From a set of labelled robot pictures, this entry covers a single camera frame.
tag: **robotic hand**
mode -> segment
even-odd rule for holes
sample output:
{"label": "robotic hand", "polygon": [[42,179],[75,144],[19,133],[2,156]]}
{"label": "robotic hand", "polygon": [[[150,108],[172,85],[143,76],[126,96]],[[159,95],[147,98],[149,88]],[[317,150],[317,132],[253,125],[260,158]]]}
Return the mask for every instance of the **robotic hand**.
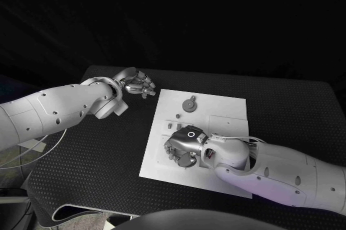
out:
{"label": "robotic hand", "polygon": [[191,125],[173,133],[165,150],[183,168],[199,156],[221,180],[274,202],[346,215],[345,167],[255,137],[206,136]]}
{"label": "robotic hand", "polygon": [[147,98],[156,95],[155,87],[149,76],[130,67],[113,78],[93,77],[81,84],[49,88],[0,104],[0,151],[71,128],[87,114],[98,119],[113,112],[120,116],[129,108],[123,88]]}

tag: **table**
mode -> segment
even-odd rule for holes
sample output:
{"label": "table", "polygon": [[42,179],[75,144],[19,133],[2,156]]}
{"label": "table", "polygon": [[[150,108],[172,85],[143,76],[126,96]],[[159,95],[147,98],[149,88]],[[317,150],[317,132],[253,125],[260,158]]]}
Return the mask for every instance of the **table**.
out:
{"label": "table", "polygon": [[[113,77],[124,67],[91,66],[82,81]],[[67,130],[59,146],[39,160],[28,194],[44,227],[113,211],[144,215],[169,209],[208,209],[289,229],[338,229],[338,213],[284,206],[139,177],[160,89],[247,99],[250,135],[346,167],[346,118],[328,83],[199,72],[140,69],[156,96],[124,93],[129,109],[106,119],[88,115]],[[62,133],[52,136],[49,149]]]}

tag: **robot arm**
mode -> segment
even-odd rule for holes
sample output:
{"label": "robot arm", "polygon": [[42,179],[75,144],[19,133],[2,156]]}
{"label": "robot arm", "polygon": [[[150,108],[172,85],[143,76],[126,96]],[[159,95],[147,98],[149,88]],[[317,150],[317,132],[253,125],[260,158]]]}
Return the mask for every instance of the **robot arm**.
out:
{"label": "robot arm", "polygon": [[195,126],[175,132],[165,149],[181,167],[192,167],[201,156],[219,179],[274,202],[346,215],[345,167],[289,147],[208,137]]}
{"label": "robot arm", "polygon": [[49,88],[0,104],[0,151],[31,139],[75,126],[87,114],[104,119],[119,116],[129,105],[123,88],[131,94],[156,95],[155,83],[134,67],[113,78],[94,77],[81,84]]}

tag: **black curtain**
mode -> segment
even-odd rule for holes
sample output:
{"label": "black curtain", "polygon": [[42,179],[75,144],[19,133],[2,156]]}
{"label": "black curtain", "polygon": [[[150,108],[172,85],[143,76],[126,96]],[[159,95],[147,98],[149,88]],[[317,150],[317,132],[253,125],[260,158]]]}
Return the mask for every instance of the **black curtain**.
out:
{"label": "black curtain", "polygon": [[0,0],[2,74],[39,88],[90,65],[316,80],[345,111],[345,19],[346,0]]}

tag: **white paper sheet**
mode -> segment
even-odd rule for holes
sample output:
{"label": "white paper sheet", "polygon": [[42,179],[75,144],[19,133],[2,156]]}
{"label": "white paper sheet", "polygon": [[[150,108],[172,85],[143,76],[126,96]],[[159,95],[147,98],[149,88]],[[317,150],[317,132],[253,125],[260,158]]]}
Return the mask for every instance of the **white paper sheet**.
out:
{"label": "white paper sheet", "polygon": [[[188,113],[182,106],[192,95],[196,97],[198,107],[195,112]],[[179,167],[175,161],[169,160],[165,142],[176,131],[178,123],[193,124],[208,135],[212,131],[234,137],[248,136],[247,101],[241,98],[162,89],[139,176],[253,198],[250,192],[224,182],[214,170],[201,166],[201,159],[191,168]]]}

